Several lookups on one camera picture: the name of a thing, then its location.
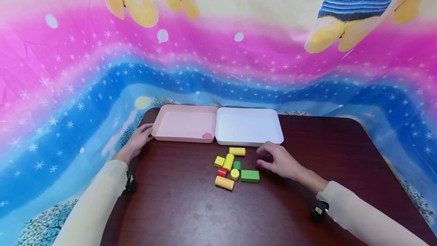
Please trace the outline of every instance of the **green block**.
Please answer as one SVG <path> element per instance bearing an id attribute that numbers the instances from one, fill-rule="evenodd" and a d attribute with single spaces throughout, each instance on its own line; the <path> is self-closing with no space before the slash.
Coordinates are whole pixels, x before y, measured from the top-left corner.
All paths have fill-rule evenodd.
<path id="1" fill-rule="evenodd" d="M 240 179 L 247 183 L 258 183 L 259 172 L 258 170 L 241 170 Z"/>
<path id="2" fill-rule="evenodd" d="M 241 162 L 239 161 L 234 161 L 233 165 L 232 165 L 232 169 L 238 169 L 241 170 Z"/>

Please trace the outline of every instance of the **red cylinder block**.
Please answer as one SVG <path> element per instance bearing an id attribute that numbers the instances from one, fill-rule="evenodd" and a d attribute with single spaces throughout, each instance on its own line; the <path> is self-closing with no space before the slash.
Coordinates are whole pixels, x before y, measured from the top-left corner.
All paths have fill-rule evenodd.
<path id="1" fill-rule="evenodd" d="M 221 176 L 221 177 L 224 177 L 224 178 L 226 177 L 227 173 L 228 173 L 227 169 L 224 169 L 224 168 L 219 168 L 217 170 L 217 175 Z"/>

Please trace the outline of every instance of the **beige sleeve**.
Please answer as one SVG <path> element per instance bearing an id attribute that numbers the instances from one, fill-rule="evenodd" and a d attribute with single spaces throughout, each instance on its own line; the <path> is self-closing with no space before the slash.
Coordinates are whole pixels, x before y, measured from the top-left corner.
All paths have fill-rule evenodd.
<path id="1" fill-rule="evenodd" d="M 330 181 L 317 194 L 329 204 L 328 215 L 369 246 L 427 246 L 427 244 L 344 186 Z"/>
<path id="2" fill-rule="evenodd" d="M 127 165 L 109 161 L 97 173 L 65 221 L 53 246 L 99 246 L 115 202 L 126 188 Z"/>

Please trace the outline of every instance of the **left hand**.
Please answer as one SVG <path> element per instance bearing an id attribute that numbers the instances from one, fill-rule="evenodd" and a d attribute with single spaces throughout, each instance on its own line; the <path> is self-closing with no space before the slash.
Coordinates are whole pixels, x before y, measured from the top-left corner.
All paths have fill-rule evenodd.
<path id="1" fill-rule="evenodd" d="M 143 146 L 153 139 L 153 136 L 150 136 L 152 126 L 153 123 L 146 123 L 135 129 L 126 145 L 115 155 L 114 160 L 121 160 L 129 165 L 130 160 L 138 156 Z"/>

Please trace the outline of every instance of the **cylinder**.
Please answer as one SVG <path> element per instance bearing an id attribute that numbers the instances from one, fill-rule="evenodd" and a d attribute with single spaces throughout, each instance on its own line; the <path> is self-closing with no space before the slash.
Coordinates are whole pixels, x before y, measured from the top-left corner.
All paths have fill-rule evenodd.
<path id="1" fill-rule="evenodd" d="M 238 171 L 240 171 L 241 170 L 241 162 L 234 161 L 234 163 L 232 165 L 232 169 L 238 169 Z"/>
<path id="2" fill-rule="evenodd" d="M 230 191 L 234 189 L 234 181 L 224 177 L 217 176 L 215 178 L 215 184 Z"/>
<path id="3" fill-rule="evenodd" d="M 219 168 L 217 170 L 217 175 L 221 176 L 221 177 L 224 177 L 224 178 L 226 177 L 227 173 L 228 173 L 228 171 L 226 169 L 224 169 L 224 168 Z"/>
<path id="4" fill-rule="evenodd" d="M 238 180 L 238 177 L 240 177 L 240 172 L 237 169 L 232 169 L 231 170 L 231 179 Z"/>
<path id="5" fill-rule="evenodd" d="M 230 147 L 229 153 L 234 156 L 245 156 L 245 148 L 244 147 Z"/>
<path id="6" fill-rule="evenodd" d="M 226 169 L 228 172 L 232 169 L 232 164 L 234 163 L 234 156 L 233 154 L 227 154 L 225 163 L 223 163 L 223 168 Z"/>

